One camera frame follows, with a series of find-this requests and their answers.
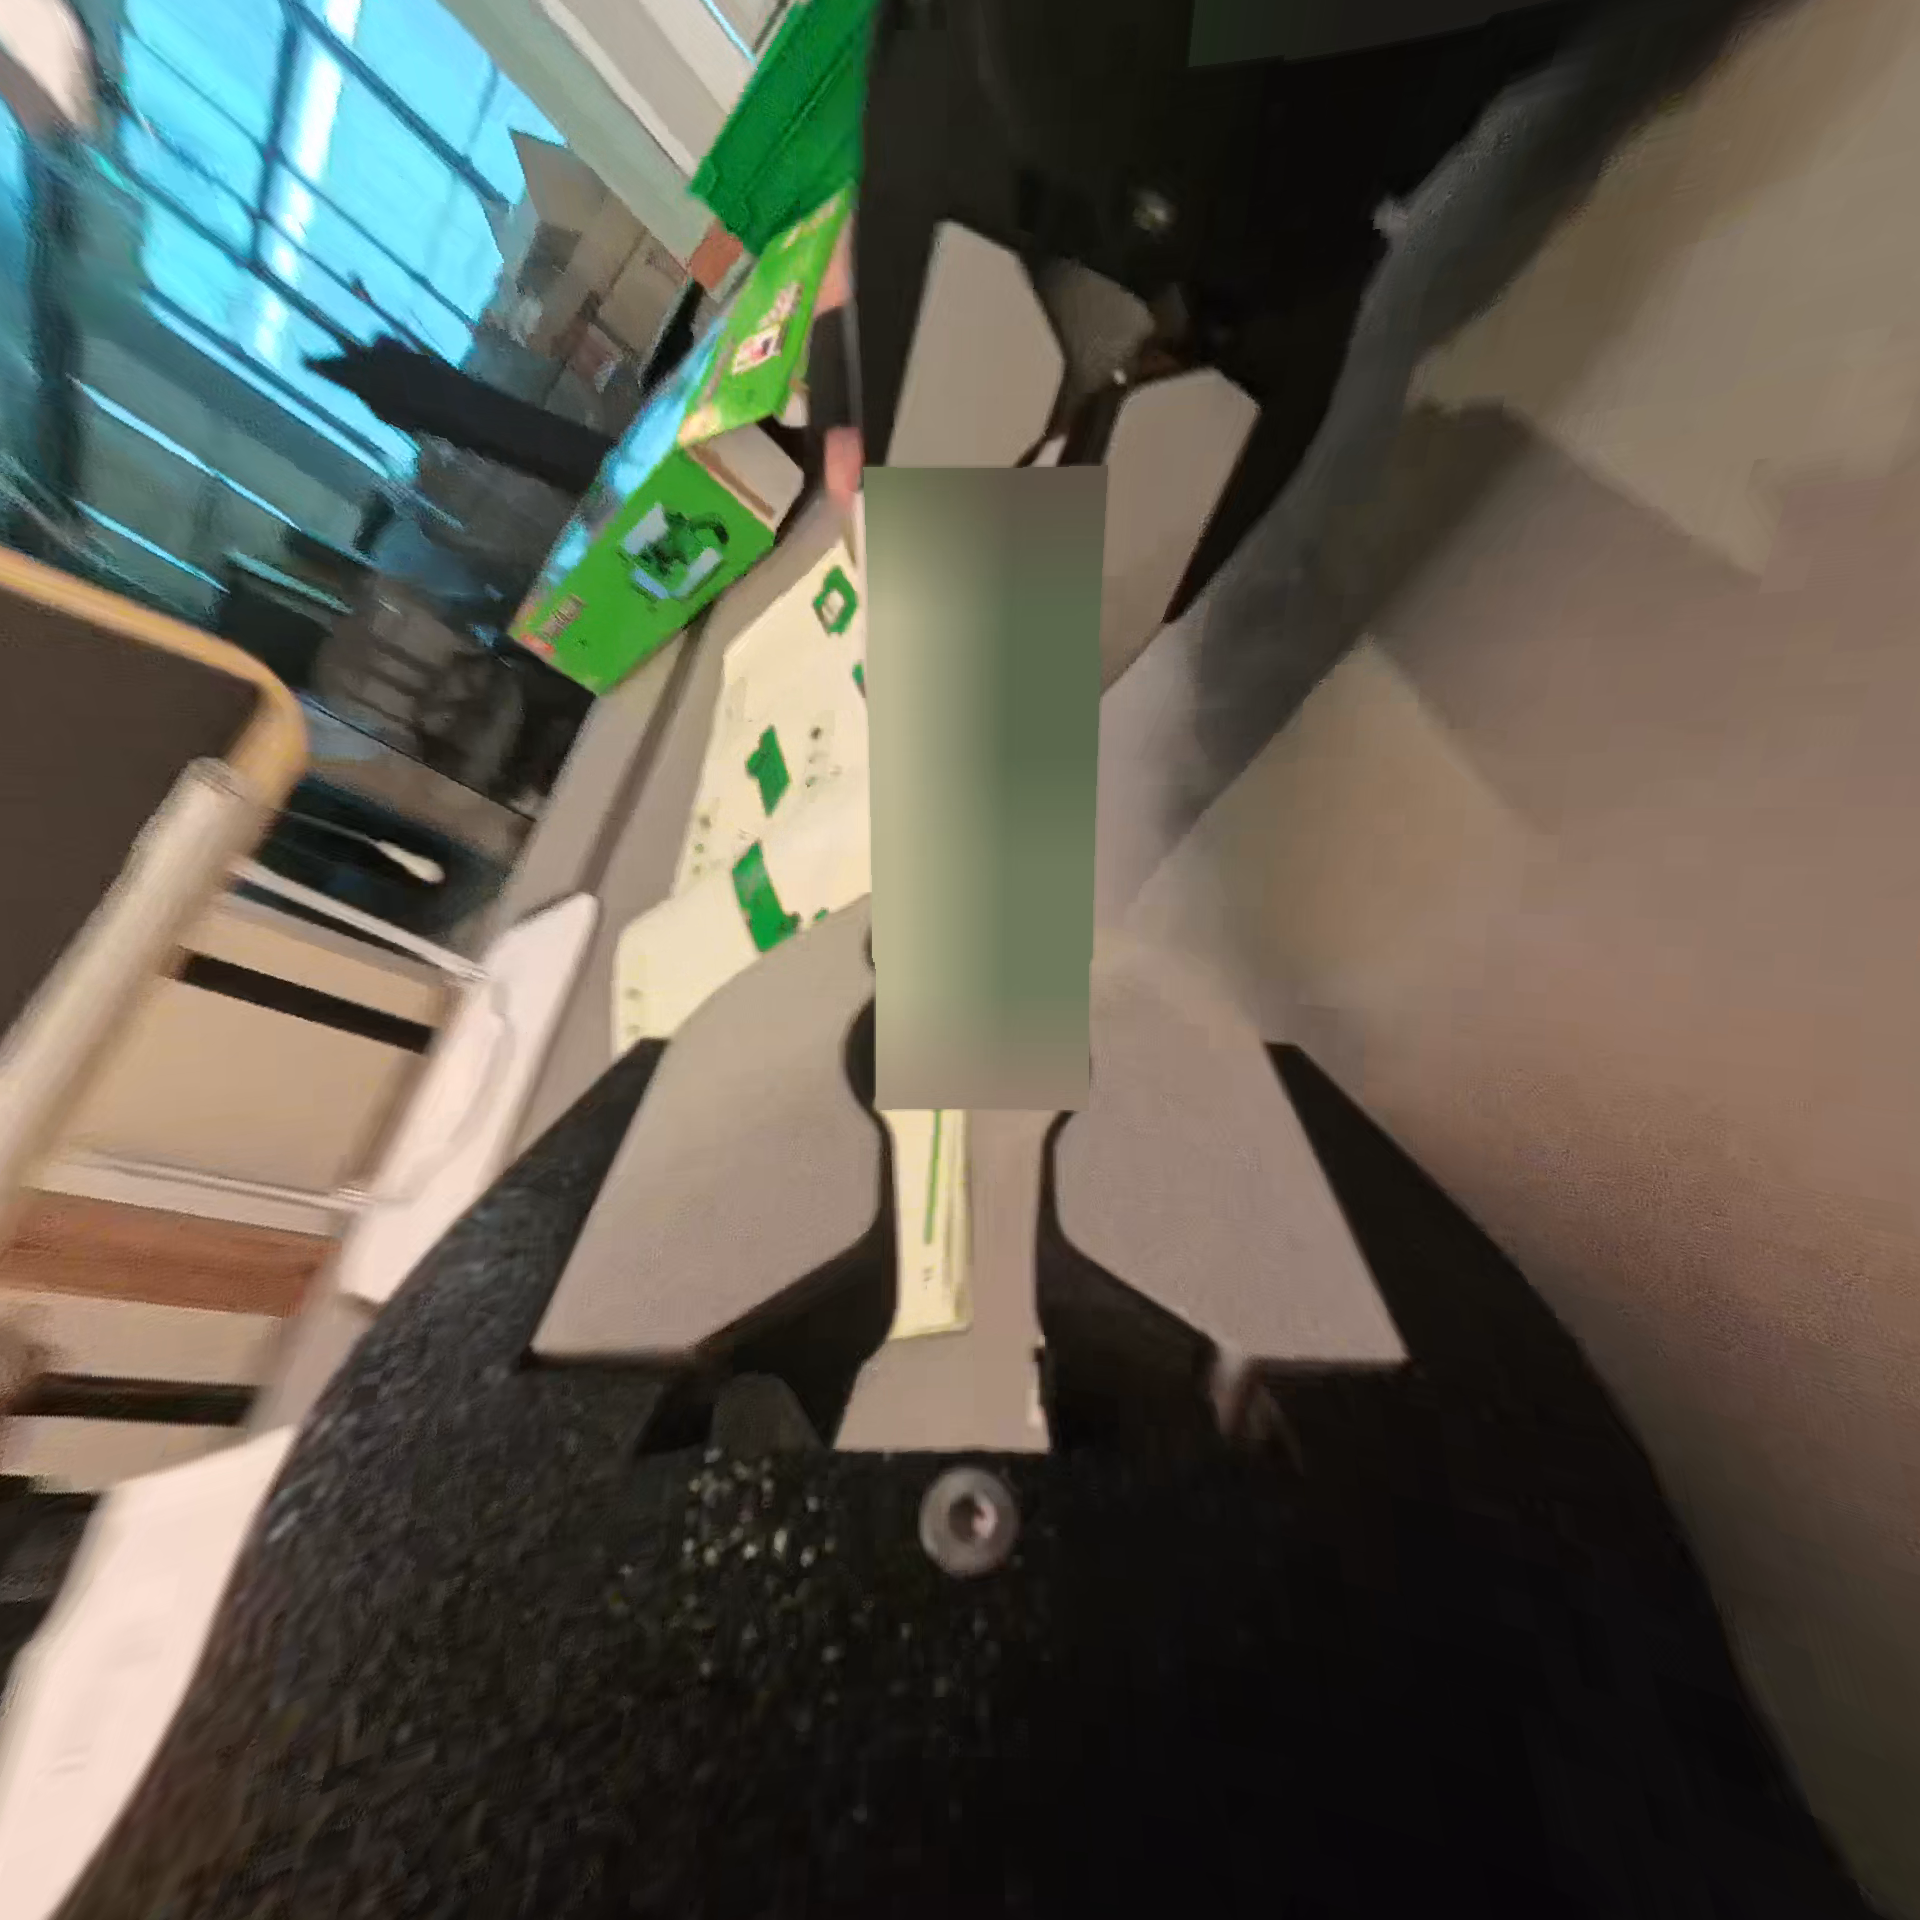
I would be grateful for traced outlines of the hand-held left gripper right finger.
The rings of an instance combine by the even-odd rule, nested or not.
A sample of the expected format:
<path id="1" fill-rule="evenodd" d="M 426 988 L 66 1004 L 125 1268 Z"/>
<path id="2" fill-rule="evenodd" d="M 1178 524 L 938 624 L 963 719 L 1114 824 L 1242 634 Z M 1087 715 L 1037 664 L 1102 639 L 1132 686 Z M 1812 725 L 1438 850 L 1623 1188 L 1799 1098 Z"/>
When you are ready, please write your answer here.
<path id="1" fill-rule="evenodd" d="M 1255 1445 L 1285 1387 L 1404 1372 L 1405 1338 L 1236 999 L 1116 938 L 1087 1013 L 1087 1092 L 1041 1165 L 1049 1442 Z"/>

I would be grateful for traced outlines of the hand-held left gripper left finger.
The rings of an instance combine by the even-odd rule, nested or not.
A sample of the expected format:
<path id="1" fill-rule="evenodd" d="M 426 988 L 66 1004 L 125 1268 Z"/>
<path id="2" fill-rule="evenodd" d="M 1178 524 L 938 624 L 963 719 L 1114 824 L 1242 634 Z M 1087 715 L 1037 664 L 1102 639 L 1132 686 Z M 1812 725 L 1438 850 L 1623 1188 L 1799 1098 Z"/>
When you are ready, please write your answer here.
<path id="1" fill-rule="evenodd" d="M 769 950 L 655 1056 L 533 1339 L 673 1402 L 780 1381 L 822 1442 L 897 1312 L 891 1147 L 874 1109 L 874 904 Z"/>

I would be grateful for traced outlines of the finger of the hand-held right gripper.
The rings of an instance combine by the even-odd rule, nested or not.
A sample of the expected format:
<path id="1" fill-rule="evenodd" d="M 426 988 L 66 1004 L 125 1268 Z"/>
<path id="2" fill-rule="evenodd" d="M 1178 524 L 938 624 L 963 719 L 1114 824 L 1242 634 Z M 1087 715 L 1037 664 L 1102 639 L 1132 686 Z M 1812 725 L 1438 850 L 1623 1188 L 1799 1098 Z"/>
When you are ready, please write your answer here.
<path id="1" fill-rule="evenodd" d="M 1103 448 L 1103 688 L 1167 621 L 1257 413 L 1257 403 L 1214 368 L 1119 395 Z"/>
<path id="2" fill-rule="evenodd" d="M 945 222 L 903 362 L 890 467 L 1021 467 L 1065 383 L 1065 352 L 1021 259 Z"/>

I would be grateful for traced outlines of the person's right hand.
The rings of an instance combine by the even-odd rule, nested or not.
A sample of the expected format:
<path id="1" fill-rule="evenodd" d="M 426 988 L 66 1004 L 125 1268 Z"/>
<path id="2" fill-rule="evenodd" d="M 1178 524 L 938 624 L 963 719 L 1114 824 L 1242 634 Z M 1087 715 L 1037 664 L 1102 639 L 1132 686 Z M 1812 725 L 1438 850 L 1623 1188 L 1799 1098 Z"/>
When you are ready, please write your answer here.
<path id="1" fill-rule="evenodd" d="M 852 514 L 866 464 L 857 304 L 849 288 L 818 301 L 806 338 L 806 419 L 822 445 L 822 487 Z"/>

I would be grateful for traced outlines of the white stand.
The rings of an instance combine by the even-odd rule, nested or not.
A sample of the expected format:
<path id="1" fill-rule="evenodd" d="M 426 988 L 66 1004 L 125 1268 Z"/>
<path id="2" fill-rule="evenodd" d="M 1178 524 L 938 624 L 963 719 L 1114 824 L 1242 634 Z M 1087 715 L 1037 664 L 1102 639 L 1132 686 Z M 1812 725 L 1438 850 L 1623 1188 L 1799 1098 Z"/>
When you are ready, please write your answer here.
<path id="1" fill-rule="evenodd" d="M 591 946 L 599 902 L 589 894 L 564 896 L 470 963 L 243 860 L 266 816 L 263 792 L 237 767 L 195 758 L 140 830 L 102 902 L 4 1037 L 4 1207 L 19 1188 L 50 1191 L 61 1178 L 81 1178 L 108 1184 L 108 1197 L 131 1207 L 157 1208 L 167 1192 L 219 1192 L 281 1213 L 325 1216 L 338 1246 L 337 1288 L 374 1312 L 503 1170 Z M 455 988 L 411 1094 L 381 1135 L 381 1157 L 357 1182 L 276 1184 L 124 1154 L 77 1134 L 75 1112 L 87 1107 L 98 1069 L 122 1053 L 119 1030 L 140 1021 L 138 1004 L 157 984 L 188 990 L 183 976 L 161 976 L 161 965 L 186 956 L 186 934 L 228 882 L 387 939 Z"/>

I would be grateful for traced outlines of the green plastic bin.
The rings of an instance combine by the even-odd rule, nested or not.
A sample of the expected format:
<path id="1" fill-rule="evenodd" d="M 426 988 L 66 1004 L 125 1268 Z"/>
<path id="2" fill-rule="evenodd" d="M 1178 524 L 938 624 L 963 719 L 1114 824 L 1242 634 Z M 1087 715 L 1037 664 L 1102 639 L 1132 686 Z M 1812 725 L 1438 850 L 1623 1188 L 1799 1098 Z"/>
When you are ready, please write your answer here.
<path id="1" fill-rule="evenodd" d="M 860 176 L 875 2 L 793 4 L 690 194 L 746 255 Z"/>

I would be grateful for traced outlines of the green cardboard toy box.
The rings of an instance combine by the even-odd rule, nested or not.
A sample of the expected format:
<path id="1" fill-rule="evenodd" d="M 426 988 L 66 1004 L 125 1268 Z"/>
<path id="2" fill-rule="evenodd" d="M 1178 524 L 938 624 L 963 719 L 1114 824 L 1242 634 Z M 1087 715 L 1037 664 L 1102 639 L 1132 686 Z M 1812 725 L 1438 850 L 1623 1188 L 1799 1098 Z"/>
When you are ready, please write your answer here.
<path id="1" fill-rule="evenodd" d="M 777 543 L 802 490 L 810 332 L 855 188 L 759 253 L 612 445 L 522 602 L 509 639 L 589 694 L 637 664 Z"/>

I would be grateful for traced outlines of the building instruction booklet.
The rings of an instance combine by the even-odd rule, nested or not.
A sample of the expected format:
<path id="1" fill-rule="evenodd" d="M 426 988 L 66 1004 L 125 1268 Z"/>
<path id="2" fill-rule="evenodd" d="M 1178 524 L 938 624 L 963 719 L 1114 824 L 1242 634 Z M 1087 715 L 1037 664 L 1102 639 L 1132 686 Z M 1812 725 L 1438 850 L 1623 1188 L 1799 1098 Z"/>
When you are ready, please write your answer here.
<path id="1" fill-rule="evenodd" d="M 670 1042 L 753 963 L 874 901 L 865 605 L 838 543 L 726 646 L 674 890 L 617 943 L 619 1039 Z M 939 1110 L 877 1117 L 898 1207 L 887 1338 L 963 1332 L 964 1122 Z"/>

